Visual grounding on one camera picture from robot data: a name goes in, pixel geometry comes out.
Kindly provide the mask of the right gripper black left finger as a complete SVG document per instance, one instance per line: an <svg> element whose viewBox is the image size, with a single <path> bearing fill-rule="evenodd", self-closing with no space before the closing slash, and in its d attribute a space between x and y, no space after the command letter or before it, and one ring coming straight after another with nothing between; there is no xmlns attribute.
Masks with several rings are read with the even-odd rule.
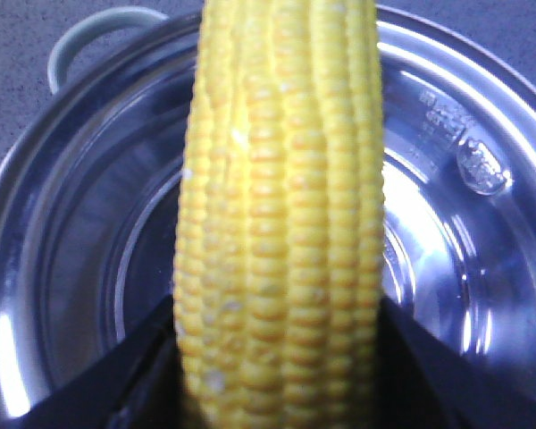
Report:
<svg viewBox="0 0 536 429"><path fill-rule="evenodd" d="M13 428L177 428L180 370L172 298L106 356L12 421Z"/></svg>

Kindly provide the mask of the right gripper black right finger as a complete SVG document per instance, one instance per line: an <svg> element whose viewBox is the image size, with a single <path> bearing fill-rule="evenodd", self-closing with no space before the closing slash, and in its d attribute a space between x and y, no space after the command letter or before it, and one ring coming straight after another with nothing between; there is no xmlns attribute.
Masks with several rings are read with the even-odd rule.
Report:
<svg viewBox="0 0 536 429"><path fill-rule="evenodd" d="M476 369L390 298L378 321L380 428L536 428L536 401Z"/></svg>

